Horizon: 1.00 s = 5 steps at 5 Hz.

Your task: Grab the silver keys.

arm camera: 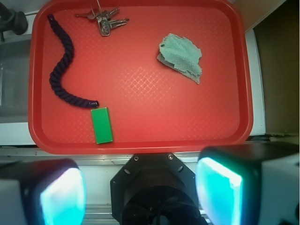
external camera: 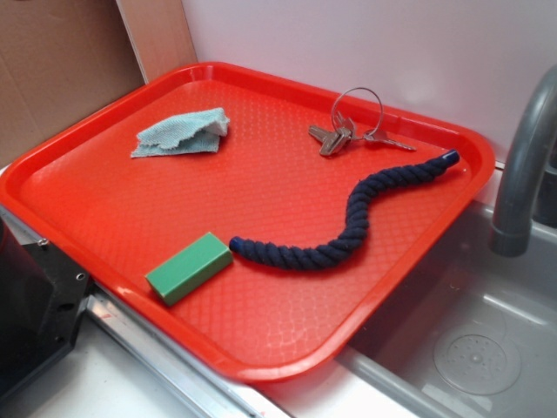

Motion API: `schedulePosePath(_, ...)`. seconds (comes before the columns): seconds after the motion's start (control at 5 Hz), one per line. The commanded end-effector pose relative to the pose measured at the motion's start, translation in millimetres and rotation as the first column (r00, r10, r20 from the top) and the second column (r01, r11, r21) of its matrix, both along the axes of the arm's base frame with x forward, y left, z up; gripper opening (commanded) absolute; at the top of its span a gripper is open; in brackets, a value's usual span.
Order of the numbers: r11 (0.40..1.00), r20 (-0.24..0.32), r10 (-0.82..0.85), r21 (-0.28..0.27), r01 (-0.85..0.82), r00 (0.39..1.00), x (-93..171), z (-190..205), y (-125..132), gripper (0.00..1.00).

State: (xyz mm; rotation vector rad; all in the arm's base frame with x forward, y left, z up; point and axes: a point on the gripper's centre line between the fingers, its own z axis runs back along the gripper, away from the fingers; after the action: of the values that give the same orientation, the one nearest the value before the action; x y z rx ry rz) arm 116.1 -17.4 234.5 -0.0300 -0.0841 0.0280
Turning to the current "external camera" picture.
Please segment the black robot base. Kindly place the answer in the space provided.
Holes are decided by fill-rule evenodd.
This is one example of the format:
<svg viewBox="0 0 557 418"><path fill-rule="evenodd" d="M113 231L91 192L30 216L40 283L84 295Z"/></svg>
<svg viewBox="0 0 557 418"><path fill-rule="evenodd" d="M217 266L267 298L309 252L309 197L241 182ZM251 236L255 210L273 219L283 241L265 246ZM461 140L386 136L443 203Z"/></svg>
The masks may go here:
<svg viewBox="0 0 557 418"><path fill-rule="evenodd" d="M21 244L1 223L1 401L72 351L90 289L57 246Z"/></svg>

